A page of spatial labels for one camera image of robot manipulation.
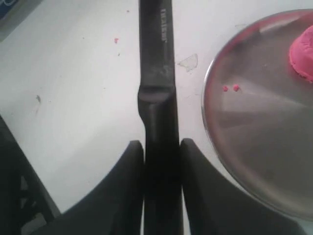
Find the white countertop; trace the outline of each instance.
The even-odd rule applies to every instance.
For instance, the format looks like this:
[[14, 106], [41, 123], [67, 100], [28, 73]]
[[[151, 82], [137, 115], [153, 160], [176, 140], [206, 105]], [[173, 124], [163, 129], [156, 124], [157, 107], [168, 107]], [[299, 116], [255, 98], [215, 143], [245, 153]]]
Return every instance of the white countertop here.
[[[180, 138], [193, 138], [231, 181], [202, 123], [206, 70], [247, 24], [298, 8], [313, 2], [173, 0]], [[0, 114], [61, 212], [107, 175], [129, 141], [144, 146], [138, 27], [137, 0], [44, 0], [0, 43]], [[179, 63], [190, 56], [198, 62], [187, 71]]]

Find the black knife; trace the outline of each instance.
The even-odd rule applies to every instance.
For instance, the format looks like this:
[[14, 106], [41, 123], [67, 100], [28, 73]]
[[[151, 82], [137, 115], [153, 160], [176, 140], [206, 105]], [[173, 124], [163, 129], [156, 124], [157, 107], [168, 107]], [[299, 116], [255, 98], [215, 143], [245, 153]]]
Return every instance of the black knife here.
[[171, 0], [140, 0], [138, 110], [146, 129], [145, 235], [183, 233]]

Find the white table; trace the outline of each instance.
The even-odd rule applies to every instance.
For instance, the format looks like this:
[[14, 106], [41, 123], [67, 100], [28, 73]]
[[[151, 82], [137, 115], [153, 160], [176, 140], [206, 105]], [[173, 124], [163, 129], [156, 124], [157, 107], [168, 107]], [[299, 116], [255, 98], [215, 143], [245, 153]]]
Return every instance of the white table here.
[[[202, 123], [206, 70], [247, 24], [298, 8], [313, 2], [173, 0], [180, 138], [193, 138], [232, 182]], [[138, 25], [138, 0], [44, 0], [0, 43], [0, 113], [61, 212], [107, 175], [130, 140], [144, 145]], [[193, 70], [178, 65], [195, 54]]]

